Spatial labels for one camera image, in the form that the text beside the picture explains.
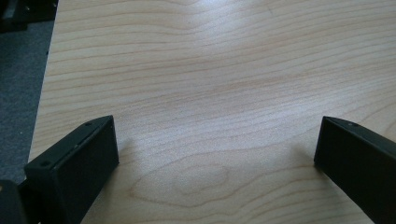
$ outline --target wood grain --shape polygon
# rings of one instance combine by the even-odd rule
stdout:
[[[396,141],[396,2],[61,1],[30,159],[113,114],[83,223],[371,223],[313,167],[322,116]]]

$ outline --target black object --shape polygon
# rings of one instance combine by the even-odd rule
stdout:
[[[58,0],[18,0],[13,17],[1,20],[6,7],[4,1],[0,5],[0,33],[26,30],[32,22],[55,20]]]
[[[375,223],[396,223],[396,144],[359,124],[324,117],[315,165]]]
[[[80,223],[118,164],[113,117],[86,122],[29,162],[18,187],[0,181],[0,223]]]

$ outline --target wooden table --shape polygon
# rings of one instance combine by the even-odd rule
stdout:
[[[83,223],[371,223],[313,156],[324,115],[396,141],[396,2],[63,0],[30,159],[109,114]]]

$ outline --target gray carpet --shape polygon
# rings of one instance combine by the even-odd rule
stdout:
[[[0,179],[24,179],[52,28],[46,21],[0,34]]]

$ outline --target light wood surface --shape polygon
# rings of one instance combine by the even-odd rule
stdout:
[[[61,0],[30,159],[112,114],[85,224],[371,223],[313,157],[325,115],[396,141],[395,59],[393,0]]]

